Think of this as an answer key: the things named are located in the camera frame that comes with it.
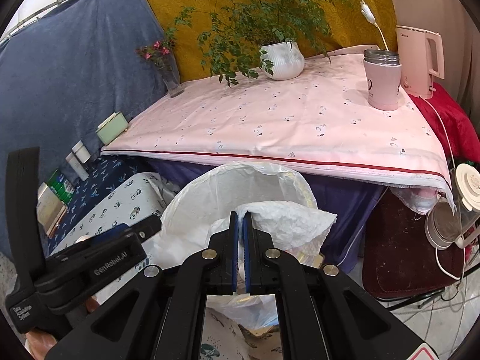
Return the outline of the operator left hand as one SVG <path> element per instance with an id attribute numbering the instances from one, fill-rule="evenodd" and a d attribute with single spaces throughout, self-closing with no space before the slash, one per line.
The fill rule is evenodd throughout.
<path id="1" fill-rule="evenodd" d="M 85 308 L 89 314 L 99 308 L 96 296 L 85 302 Z M 25 348 L 36 360 L 44 360 L 47 353 L 57 344 L 57 340 L 49 333 L 32 330 L 26 334 Z"/>

